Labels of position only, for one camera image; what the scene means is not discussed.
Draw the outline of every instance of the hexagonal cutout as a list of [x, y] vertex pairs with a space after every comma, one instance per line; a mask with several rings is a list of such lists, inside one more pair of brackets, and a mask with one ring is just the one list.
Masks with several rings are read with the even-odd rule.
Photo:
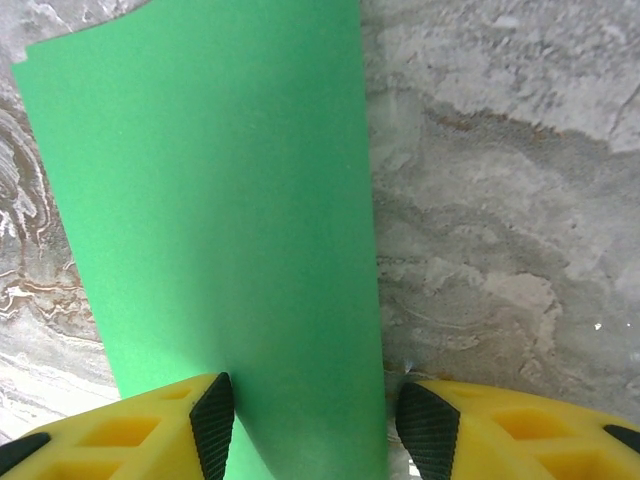
[[633, 480], [638, 478], [637, 472], [608, 458], [605, 451], [578, 450], [548, 453], [539, 455], [537, 459], [556, 480]]
[[38, 476], [37, 480], [108, 480], [119, 467], [117, 462], [59, 462]]
[[574, 432], [559, 418], [537, 408], [502, 410], [493, 420], [516, 440], [571, 437]]
[[451, 392], [461, 398], [479, 398], [482, 396], [482, 393], [474, 390], [473, 387], [455, 387], [451, 389]]
[[78, 445], [82, 447], [137, 447], [159, 423], [160, 419], [156, 417], [110, 418], [93, 429]]
[[191, 393], [190, 388], [179, 388], [162, 394], [162, 400], [181, 400]]

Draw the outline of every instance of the black rubber pad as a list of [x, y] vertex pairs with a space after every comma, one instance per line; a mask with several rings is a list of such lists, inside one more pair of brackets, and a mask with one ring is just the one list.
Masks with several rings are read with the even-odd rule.
[[50, 440], [51, 435], [41, 432], [2, 445], [0, 447], [0, 476], [45, 446]]
[[606, 425], [604, 431], [636, 453], [640, 453], [640, 432], [619, 425]]
[[449, 480], [453, 470], [460, 412], [416, 383], [400, 390], [396, 428], [423, 479]]
[[233, 428], [233, 388], [221, 373], [195, 404], [189, 419], [205, 480], [222, 480]]

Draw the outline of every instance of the green paper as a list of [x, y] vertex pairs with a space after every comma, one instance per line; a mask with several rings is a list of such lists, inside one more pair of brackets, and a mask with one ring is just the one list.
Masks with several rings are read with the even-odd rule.
[[228, 371], [231, 479], [386, 479], [356, 0], [154, 0], [14, 66], [120, 392]]

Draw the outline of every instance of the concrete surface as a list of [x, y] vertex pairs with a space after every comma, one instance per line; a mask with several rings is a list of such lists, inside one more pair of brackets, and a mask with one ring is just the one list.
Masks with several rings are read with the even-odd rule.
[[[0, 0], [8, 437], [116, 396], [8, 65], [139, 3]], [[453, 377], [640, 422], [640, 1], [362, 0], [362, 32], [389, 391]]]

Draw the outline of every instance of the yellow honeycomb structure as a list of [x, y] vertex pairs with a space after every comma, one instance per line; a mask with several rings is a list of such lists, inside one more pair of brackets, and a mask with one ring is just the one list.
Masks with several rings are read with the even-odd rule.
[[640, 429], [564, 402], [452, 381], [403, 387], [400, 437], [423, 478], [637, 480]]
[[30, 432], [42, 445], [0, 478], [221, 479], [233, 416], [228, 375], [201, 375]]

